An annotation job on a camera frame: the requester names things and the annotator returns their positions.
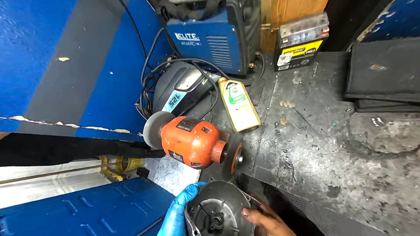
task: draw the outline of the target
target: welder vent grille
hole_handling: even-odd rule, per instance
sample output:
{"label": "welder vent grille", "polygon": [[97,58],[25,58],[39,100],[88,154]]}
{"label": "welder vent grille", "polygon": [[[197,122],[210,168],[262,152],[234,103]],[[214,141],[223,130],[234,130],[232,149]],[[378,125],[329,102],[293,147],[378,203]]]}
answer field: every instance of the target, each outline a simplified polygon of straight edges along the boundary
{"label": "welder vent grille", "polygon": [[207,43],[209,45],[214,64],[220,67],[232,68],[228,38],[225,35],[207,35]]}

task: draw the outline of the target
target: gloved hand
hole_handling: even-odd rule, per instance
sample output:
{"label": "gloved hand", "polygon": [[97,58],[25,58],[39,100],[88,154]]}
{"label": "gloved hand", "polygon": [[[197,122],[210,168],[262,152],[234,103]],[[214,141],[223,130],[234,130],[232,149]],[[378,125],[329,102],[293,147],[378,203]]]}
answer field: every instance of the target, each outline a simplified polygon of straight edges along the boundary
{"label": "gloved hand", "polygon": [[173,201],[157,236],[186,236],[184,211],[186,204],[198,194],[198,187],[206,182],[188,185]]}

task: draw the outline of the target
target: yellow oil bottle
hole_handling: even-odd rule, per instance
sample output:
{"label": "yellow oil bottle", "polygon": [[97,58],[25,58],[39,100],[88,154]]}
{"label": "yellow oil bottle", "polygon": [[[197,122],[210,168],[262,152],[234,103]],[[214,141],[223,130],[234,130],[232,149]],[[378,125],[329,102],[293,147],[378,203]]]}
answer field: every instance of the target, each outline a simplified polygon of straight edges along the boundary
{"label": "yellow oil bottle", "polygon": [[236,80],[222,77],[218,80],[220,94],[235,132],[257,128],[260,118],[248,96],[245,86]]}

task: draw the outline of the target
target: bare hand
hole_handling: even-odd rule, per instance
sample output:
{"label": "bare hand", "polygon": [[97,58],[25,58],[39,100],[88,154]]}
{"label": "bare hand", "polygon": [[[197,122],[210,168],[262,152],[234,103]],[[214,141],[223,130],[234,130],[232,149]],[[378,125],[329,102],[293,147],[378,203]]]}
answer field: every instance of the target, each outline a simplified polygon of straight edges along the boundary
{"label": "bare hand", "polygon": [[257,236],[296,236],[293,231],[284,223],[284,221],[265,203],[261,203],[258,210],[243,208],[242,216],[249,222],[256,224],[255,230]]}

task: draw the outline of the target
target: welding machine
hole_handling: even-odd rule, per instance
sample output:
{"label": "welding machine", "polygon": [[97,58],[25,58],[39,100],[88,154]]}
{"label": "welding machine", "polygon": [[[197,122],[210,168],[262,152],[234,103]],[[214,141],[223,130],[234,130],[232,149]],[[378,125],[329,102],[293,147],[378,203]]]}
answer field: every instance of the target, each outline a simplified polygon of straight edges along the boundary
{"label": "welding machine", "polygon": [[155,10],[180,56],[247,73],[260,44],[260,0],[161,0]]}

